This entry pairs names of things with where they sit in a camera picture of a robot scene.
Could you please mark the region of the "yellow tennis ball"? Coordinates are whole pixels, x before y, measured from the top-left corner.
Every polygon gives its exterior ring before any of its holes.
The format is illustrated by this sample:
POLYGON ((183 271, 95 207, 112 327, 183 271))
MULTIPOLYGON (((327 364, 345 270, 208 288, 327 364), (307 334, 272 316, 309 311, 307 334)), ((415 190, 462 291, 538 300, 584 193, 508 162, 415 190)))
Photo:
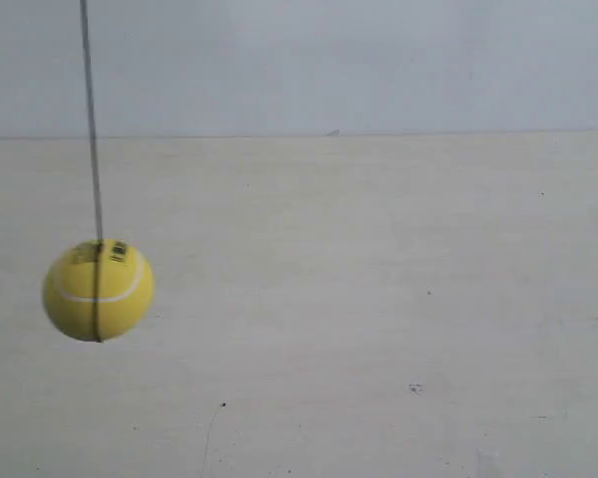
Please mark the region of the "yellow tennis ball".
POLYGON ((136 326, 154 293, 150 262, 123 240, 84 241, 52 262, 42 288, 42 303, 65 336, 105 342, 136 326))

